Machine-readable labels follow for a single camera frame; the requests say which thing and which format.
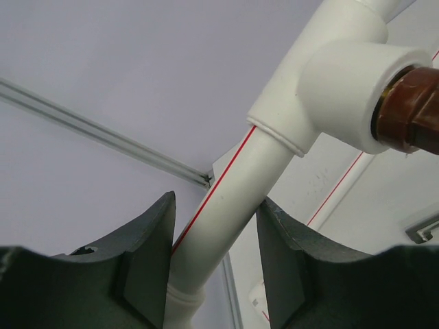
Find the white PVC pipe frame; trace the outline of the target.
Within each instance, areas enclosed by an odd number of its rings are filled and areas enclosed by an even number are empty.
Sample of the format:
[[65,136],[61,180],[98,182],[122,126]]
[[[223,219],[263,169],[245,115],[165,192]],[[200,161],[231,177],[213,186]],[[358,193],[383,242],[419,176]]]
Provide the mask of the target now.
[[431,72],[422,49],[388,44],[397,1],[324,1],[248,112],[250,131],[174,243],[164,326],[190,328],[204,285],[292,158],[328,134],[367,154],[438,152],[438,136],[409,141],[413,118],[390,98]]

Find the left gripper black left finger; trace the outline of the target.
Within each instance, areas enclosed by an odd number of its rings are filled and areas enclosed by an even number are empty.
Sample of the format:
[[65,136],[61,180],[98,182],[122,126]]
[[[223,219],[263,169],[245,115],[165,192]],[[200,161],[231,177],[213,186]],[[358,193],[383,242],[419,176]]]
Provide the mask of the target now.
[[162,328],[176,218],[165,193],[71,254],[1,248],[2,328]]

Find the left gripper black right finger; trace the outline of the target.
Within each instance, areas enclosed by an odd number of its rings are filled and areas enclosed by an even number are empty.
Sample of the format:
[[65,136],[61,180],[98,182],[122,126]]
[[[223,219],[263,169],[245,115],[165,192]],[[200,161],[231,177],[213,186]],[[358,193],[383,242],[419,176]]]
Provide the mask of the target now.
[[272,328],[437,328],[438,247],[351,249],[290,217],[257,210]]

